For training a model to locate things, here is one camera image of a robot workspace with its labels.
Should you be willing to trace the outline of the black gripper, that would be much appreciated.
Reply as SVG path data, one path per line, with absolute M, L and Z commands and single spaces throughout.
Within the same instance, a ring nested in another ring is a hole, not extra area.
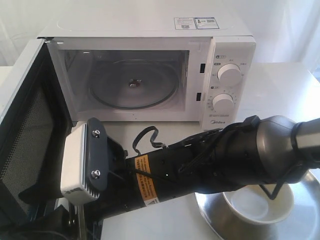
M 149 207 L 196 192 L 198 171 L 183 171 L 198 154 L 200 144 L 175 143 L 126 158 L 124 150 L 111 149 L 106 189 L 97 200 L 97 219 L 85 216 L 83 205 L 75 207 L 77 240 L 100 240 L 102 219 Z

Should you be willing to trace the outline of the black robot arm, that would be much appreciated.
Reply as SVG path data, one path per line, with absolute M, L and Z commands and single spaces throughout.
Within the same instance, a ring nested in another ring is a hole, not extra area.
M 26 129 L 18 147 L 23 170 L 35 182 L 18 193 L 25 204 L 66 198 L 58 207 L 16 227 L 22 240 L 84 239 L 91 224 L 190 193 L 215 194 L 257 185 L 275 199 L 286 183 L 296 183 L 320 166 L 320 121 L 295 123 L 283 116 L 250 116 L 166 145 L 158 129 L 143 129 L 154 151 L 128 157 L 96 118 L 62 139 L 51 125 Z

